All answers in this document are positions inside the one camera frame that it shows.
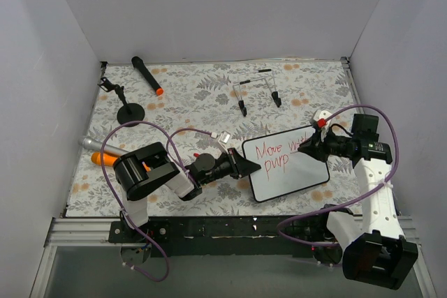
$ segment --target floral tablecloth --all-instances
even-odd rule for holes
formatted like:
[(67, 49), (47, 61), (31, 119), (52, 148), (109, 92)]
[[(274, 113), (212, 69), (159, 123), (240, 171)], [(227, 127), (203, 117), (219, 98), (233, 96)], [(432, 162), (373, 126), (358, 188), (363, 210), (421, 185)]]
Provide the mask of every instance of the floral tablecloth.
[[(274, 71), (282, 106), (276, 107), (262, 82), (246, 84), (240, 92), (248, 112), (243, 117), (232, 82), (237, 81), (240, 73), (263, 68)], [(156, 96), (132, 66), (108, 66), (105, 75), (111, 82), (124, 85), (128, 102), (144, 107), (145, 120), (160, 125), (170, 134), (184, 127), (218, 133), (228, 131), (233, 135), (230, 145), (240, 153), (245, 139), (304, 126), (319, 108), (337, 111), (354, 103), (338, 61), (178, 64), (148, 66), (148, 69), (163, 87), (162, 96)], [(241, 79), (253, 77), (257, 76), (241, 76)], [(114, 92), (99, 91), (88, 135), (102, 141), (119, 125), (116, 113), (120, 106)], [(349, 127), (353, 113), (342, 114), (337, 123)], [(208, 152), (215, 157), (220, 154), (217, 144), (206, 135), (181, 132), (174, 140), (185, 164), (197, 152)], [(109, 144), (130, 151), (156, 141), (166, 143), (157, 129), (138, 125), (120, 130)], [(91, 162), (91, 154), (91, 151), (82, 151), (66, 216), (118, 216), (118, 204), (105, 184), (101, 168)], [(147, 208), (150, 216), (289, 215), (320, 209), (326, 203), (339, 204), (357, 196), (356, 177), (350, 162), (331, 158), (328, 165), (330, 181), (327, 184), (264, 203), (253, 199), (248, 178), (237, 181), (226, 177), (204, 186), (203, 194), (189, 202), (179, 200), (162, 186), (148, 197)], [(113, 169), (107, 169), (118, 187)], [(352, 210), (359, 214), (360, 205), (354, 205)]]

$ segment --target whiteboard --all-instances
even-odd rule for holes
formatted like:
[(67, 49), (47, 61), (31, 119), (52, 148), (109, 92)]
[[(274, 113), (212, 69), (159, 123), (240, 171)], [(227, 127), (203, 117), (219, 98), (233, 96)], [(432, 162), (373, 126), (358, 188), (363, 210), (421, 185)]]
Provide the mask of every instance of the whiteboard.
[(249, 176), (257, 202), (329, 181), (326, 163), (297, 152), (299, 144), (313, 133), (311, 126), (305, 126), (242, 143), (245, 158), (261, 166)]

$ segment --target white enclosure wall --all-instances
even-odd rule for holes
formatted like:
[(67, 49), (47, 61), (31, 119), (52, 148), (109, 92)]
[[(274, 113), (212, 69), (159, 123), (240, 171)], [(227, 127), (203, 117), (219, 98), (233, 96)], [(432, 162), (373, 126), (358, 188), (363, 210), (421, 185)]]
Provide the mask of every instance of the white enclosure wall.
[(28, 297), (99, 63), (65, 0), (0, 0), (0, 296)]
[(110, 63), (351, 55), (378, 0), (67, 0)]
[(380, 0), (351, 59), (362, 102), (396, 127), (395, 192), (416, 222), (438, 297), (447, 297), (446, 18), (447, 0)]

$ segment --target white plastic part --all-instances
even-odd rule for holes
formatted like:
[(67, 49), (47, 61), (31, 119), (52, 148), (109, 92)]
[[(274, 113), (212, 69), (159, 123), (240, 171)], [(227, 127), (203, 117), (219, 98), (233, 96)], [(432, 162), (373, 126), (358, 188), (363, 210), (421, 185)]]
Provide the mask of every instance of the white plastic part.
[(334, 234), (343, 252), (362, 234), (354, 217), (344, 212), (330, 212), (327, 227)]
[(166, 182), (165, 185), (179, 198), (183, 198), (194, 189), (194, 185), (178, 165), (177, 168), (180, 170), (180, 173)]
[(134, 229), (129, 222), (128, 217), (130, 217), (137, 227), (144, 225), (149, 220), (147, 215), (147, 197), (137, 200), (136, 202), (132, 202), (127, 200), (126, 191), (121, 186), (119, 186), (119, 189), (121, 190), (122, 201), (127, 214), (124, 218), (126, 219), (129, 227)]
[(220, 150), (223, 153), (228, 153), (227, 150), (227, 144), (230, 142), (231, 134), (227, 131), (223, 131), (222, 134), (219, 136), (219, 139), (217, 140), (217, 143), (219, 144)]
[[(360, 193), (366, 193), (376, 186), (391, 171), (391, 165), (383, 160), (372, 158), (370, 161), (360, 159), (354, 167)], [(399, 225), (394, 206), (392, 186), (384, 186), (379, 191), (362, 201), (363, 229), (365, 233), (378, 230), (382, 237), (399, 239), (404, 231)]]
[[(317, 110), (315, 111), (314, 115), (312, 115), (311, 121), (318, 121), (320, 119), (327, 119), (332, 115), (331, 112), (326, 110)], [(321, 141), (324, 141), (324, 138), (326, 137), (326, 133), (329, 130), (330, 123), (332, 122), (332, 119), (327, 122), (325, 126), (321, 129)]]

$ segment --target red part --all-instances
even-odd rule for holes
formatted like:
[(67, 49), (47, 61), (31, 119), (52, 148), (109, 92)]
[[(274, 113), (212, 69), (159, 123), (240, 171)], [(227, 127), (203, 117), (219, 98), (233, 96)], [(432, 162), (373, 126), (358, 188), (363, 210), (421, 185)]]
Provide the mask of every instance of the red part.
[(322, 127), (326, 126), (326, 124), (328, 124), (328, 123), (326, 122), (325, 119), (320, 119), (316, 122), (316, 124), (318, 125), (319, 128), (322, 128)]

